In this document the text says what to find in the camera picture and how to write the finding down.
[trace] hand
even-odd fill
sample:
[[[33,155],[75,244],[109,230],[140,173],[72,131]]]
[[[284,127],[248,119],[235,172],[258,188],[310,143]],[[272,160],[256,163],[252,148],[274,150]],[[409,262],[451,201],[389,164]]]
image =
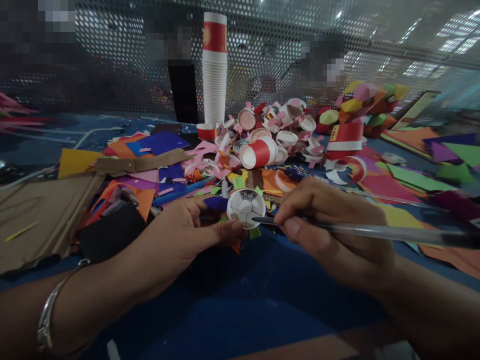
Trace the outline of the hand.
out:
[[[123,266],[135,274],[131,276],[135,282],[132,285],[144,292],[143,301],[170,286],[205,249],[247,236],[243,224],[237,220],[208,226],[201,223],[200,216],[206,215],[209,209],[204,199],[210,196],[172,202],[119,254]]]
[[[284,197],[275,222],[290,241],[300,244],[335,280],[370,292],[389,283],[395,263],[390,241],[330,234],[295,215],[320,222],[385,226],[385,214],[378,206],[360,195],[308,177]]]

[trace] right hand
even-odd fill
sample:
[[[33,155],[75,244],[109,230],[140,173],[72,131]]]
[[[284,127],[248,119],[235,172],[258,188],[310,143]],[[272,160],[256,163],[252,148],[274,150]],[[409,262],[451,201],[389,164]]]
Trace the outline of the right hand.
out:
[[[383,290],[389,284],[395,264],[390,241],[331,234],[299,216],[319,222],[386,226],[381,208],[361,195],[348,194],[308,177],[283,198],[275,222],[290,241],[300,244],[335,280],[368,292]]]

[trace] forearm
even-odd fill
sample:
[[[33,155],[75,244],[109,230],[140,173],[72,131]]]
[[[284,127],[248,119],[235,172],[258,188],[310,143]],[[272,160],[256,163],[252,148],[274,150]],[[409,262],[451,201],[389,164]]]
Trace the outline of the forearm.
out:
[[[480,294],[401,256],[390,286],[373,293],[426,355],[479,351]]]
[[[0,297],[0,358],[31,358],[38,353],[37,329],[44,304],[68,272],[3,292]],[[116,258],[87,266],[60,290],[53,308],[53,350],[66,355],[90,342],[105,326],[141,299]]]

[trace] metal mesh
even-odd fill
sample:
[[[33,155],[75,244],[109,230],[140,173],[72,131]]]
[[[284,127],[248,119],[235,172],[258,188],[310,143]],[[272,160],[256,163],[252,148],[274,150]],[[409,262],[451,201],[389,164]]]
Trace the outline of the metal mesh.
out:
[[[20,6],[15,2],[10,12]],[[227,114],[238,114],[246,101],[296,97],[314,110],[331,103],[341,87],[301,86],[301,38],[315,34],[345,35],[348,80],[409,85],[395,111],[426,90],[442,91],[430,106],[433,117],[480,108],[480,5],[469,0],[81,0],[75,43],[51,50],[65,56],[36,61],[18,46],[3,47],[11,56],[2,64],[0,91],[44,111],[174,114],[167,67],[145,62],[144,22],[153,9],[191,14],[200,117],[204,11],[228,17]]]

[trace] fingernail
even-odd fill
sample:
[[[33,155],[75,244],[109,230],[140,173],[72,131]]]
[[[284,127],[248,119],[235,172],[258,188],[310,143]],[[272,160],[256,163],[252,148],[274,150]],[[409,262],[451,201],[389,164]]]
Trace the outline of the fingernail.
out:
[[[288,218],[284,223],[283,225],[285,225],[286,227],[286,230],[288,231],[288,233],[290,234],[290,236],[292,237],[296,237],[297,236],[297,233],[299,232],[300,230],[300,225],[298,222],[296,222],[294,219],[292,218]]]
[[[231,228],[234,232],[238,233],[241,230],[243,230],[244,225],[240,221],[235,221],[234,223],[231,224]]]

